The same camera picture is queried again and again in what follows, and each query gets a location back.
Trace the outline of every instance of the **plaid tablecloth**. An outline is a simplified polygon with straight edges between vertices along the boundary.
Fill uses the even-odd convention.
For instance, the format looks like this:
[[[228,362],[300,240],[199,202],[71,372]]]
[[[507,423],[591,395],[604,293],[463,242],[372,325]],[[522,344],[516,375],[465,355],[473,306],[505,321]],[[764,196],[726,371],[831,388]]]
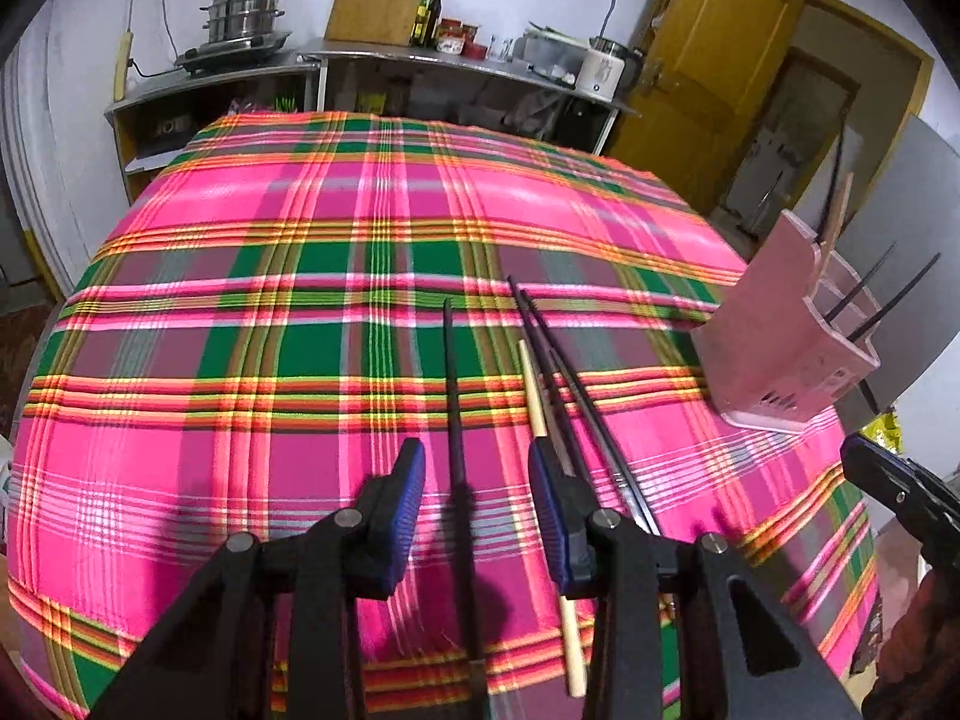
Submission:
[[[389,602],[362,602],[367,701],[454,712],[467,671],[445,528],[450,296],[494,716],[579,717],[527,487],[508,274],[559,329],[666,535],[738,542],[839,672],[875,571],[836,416],[800,437],[728,426],[688,336],[742,269],[664,184],[613,161],[400,119],[220,119],[104,243],[32,386],[10,544],[25,673],[84,716],[229,533],[304,531],[417,436],[411,563]],[[579,620],[589,647],[589,605]],[[675,641],[667,627],[668,716]],[[281,644],[277,709],[283,659]]]

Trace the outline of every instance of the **wooden door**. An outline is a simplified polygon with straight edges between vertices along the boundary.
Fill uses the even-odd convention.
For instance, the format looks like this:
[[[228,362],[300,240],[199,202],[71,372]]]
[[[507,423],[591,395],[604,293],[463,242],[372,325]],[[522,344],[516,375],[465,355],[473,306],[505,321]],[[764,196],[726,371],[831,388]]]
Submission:
[[[736,169],[803,0],[672,0],[611,156],[651,170],[702,214]]]

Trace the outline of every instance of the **blue gripper pad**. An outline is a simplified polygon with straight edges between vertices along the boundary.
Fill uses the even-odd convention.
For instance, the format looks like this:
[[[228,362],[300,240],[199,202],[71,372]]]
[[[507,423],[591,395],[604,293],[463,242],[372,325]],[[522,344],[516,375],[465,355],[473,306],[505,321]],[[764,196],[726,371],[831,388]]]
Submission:
[[[560,595],[590,598],[596,594],[596,557],[587,542],[592,490],[581,490],[587,482],[563,474],[547,439],[533,440],[527,463],[550,579]]]
[[[382,598],[394,593],[406,571],[425,477],[424,445],[418,439],[405,439],[390,476],[380,480],[367,536],[368,550],[379,565],[377,584]]]

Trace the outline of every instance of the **silver screw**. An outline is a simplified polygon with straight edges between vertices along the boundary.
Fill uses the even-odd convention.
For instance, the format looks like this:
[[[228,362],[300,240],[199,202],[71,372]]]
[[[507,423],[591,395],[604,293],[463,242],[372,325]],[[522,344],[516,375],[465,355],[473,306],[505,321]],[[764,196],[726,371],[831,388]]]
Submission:
[[[253,546],[253,533],[241,531],[240,533],[233,533],[227,539],[227,549],[230,552],[246,552],[251,546]]]
[[[340,509],[333,515],[333,521],[341,528],[355,528],[362,519],[363,514],[360,514],[357,509]]]
[[[707,533],[705,536],[700,537],[700,546],[706,549],[707,552],[723,555],[730,545],[727,543],[726,538],[720,536],[720,533]]]
[[[594,525],[598,528],[613,530],[613,528],[616,528],[616,526],[620,524],[620,512],[615,512],[613,509],[597,509],[597,511],[590,516],[590,519],[593,520]]]

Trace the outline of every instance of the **pink container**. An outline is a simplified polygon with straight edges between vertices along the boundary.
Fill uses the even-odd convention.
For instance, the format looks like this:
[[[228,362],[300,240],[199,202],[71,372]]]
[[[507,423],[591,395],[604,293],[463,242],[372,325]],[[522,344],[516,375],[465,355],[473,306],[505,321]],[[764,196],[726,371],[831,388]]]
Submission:
[[[875,328],[847,341],[880,309],[864,289],[827,325],[829,312],[859,282],[836,252],[823,278],[816,235],[789,211],[709,321],[692,332],[710,398],[738,427],[799,433],[813,416],[880,366]]]

